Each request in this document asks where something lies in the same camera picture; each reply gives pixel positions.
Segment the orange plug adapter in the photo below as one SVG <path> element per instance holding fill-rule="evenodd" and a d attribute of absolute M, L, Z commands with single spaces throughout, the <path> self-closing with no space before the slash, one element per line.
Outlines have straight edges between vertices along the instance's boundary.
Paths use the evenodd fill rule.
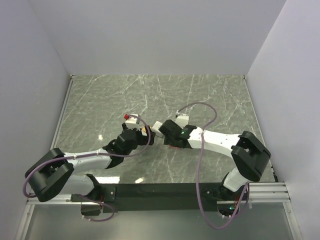
<path fill-rule="evenodd" d="M 150 127 L 149 125 L 148 126 L 143 126 L 141 128 L 141 134 L 143 136 L 148 136 L 149 132 L 152 132 L 152 127 Z"/>

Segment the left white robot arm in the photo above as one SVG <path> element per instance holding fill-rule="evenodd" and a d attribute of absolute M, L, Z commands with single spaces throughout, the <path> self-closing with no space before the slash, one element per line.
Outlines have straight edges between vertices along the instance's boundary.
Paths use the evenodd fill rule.
<path fill-rule="evenodd" d="M 88 201 L 106 200 L 103 186 L 93 175 L 79 174 L 114 168 L 125 158 L 132 157 L 132 151 L 138 146 L 153 145 L 156 136 L 148 125 L 144 128 L 122 127 L 116 139 L 95 151 L 68 153 L 59 148 L 51 149 L 25 173 L 23 185 L 30 185 L 34 194 L 28 194 L 25 187 L 23 194 L 40 202 L 47 202 L 62 193 L 84 196 Z"/>

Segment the white socket cube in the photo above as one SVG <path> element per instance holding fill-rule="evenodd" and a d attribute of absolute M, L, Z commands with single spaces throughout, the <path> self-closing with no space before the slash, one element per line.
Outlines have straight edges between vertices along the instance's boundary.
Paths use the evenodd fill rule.
<path fill-rule="evenodd" d="M 163 125 L 163 123 L 156 121 L 153 126 L 151 127 L 151 130 L 155 133 L 155 135 L 159 138 L 162 138 L 164 135 L 160 131 L 160 127 Z"/>

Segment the pink plug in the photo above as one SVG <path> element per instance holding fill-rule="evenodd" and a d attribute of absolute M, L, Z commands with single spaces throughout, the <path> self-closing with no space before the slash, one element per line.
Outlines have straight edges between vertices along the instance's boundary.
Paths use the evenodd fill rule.
<path fill-rule="evenodd" d="M 180 147 L 172 146 L 172 145 L 169 145 L 169 148 L 170 148 L 170 149 L 173 149 L 173 150 L 181 150 L 181 149 L 182 149 L 182 148 L 180 148 Z"/>

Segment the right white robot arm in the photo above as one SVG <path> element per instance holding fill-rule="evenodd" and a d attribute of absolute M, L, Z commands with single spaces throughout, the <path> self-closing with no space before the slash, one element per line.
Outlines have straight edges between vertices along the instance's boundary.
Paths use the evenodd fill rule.
<path fill-rule="evenodd" d="M 180 149 L 204 149 L 233 159 L 235 168 L 228 172 L 213 190 L 203 189 L 203 195 L 217 201 L 230 201 L 239 195 L 247 182 L 259 182 L 271 158 L 270 151 L 250 131 L 226 134 L 203 130 L 194 125 L 180 127 L 166 120 L 158 131 L 164 145 Z"/>

